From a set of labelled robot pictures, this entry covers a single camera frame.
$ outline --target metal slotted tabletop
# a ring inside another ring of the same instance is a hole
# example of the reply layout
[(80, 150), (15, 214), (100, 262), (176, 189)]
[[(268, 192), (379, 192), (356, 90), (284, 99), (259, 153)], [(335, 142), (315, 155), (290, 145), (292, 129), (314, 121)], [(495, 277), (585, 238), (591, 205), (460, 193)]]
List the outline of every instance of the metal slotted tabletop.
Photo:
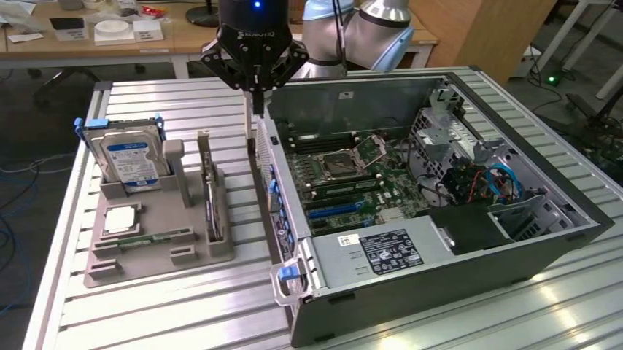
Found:
[[(484, 74), (468, 68), (452, 71), (617, 225), (530, 281), (304, 349), (621, 348), (623, 191)], [(94, 93), (90, 118), (127, 120), (160, 113), (168, 139), (186, 142), (187, 170), (198, 169), (200, 163), (196, 130), (211, 130), (215, 162), (227, 176), (236, 258), (87, 289), (83, 274), (102, 174), (82, 145), (26, 349), (290, 348), (287, 318), (268, 280), (271, 262), (247, 158), (244, 109), (240, 92), (218, 79), (119, 82)], [(484, 137), (496, 134), (470, 106), (466, 118)]]

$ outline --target blue hard drive label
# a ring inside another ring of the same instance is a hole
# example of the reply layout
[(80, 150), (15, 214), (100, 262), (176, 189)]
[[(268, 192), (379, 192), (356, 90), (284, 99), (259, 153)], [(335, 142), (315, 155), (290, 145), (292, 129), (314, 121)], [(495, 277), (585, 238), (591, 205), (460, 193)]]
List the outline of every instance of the blue hard drive label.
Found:
[(158, 170), (154, 161), (147, 158), (150, 154), (147, 142), (111, 144), (107, 150), (119, 180), (127, 186), (139, 187), (156, 183)]
[(404, 229), (360, 237), (359, 243), (376, 275), (424, 264)]

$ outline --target robotic arm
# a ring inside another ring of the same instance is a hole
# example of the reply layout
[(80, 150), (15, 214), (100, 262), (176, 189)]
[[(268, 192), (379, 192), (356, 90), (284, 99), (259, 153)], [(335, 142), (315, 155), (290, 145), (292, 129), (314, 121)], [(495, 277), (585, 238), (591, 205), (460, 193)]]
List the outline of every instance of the robotic arm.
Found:
[(264, 93), (295, 74), (344, 75), (343, 59), (376, 71), (395, 69), (415, 31), (408, 0), (368, 0), (360, 9), (352, 0), (308, 0), (304, 45), (292, 40), (288, 0), (219, 0), (219, 12), (216, 40), (202, 48), (202, 61), (232, 89), (251, 93), (254, 114), (264, 112)]

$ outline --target motherboard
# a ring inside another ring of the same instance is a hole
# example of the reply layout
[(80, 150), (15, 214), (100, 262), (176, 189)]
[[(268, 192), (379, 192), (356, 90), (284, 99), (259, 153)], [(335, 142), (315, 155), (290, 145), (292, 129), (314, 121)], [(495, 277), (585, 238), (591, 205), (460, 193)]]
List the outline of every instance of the motherboard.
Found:
[(314, 236), (408, 219), (431, 207), (404, 144), (383, 134), (291, 144), (287, 160)]

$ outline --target black stand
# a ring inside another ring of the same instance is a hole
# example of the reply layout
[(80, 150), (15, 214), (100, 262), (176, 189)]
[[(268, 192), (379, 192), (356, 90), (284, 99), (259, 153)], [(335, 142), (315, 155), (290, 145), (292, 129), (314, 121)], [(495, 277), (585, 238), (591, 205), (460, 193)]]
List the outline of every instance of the black stand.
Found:
[(206, 0), (206, 6), (194, 7), (186, 11), (186, 19), (202, 27), (218, 27), (218, 11), (212, 7), (212, 0)]

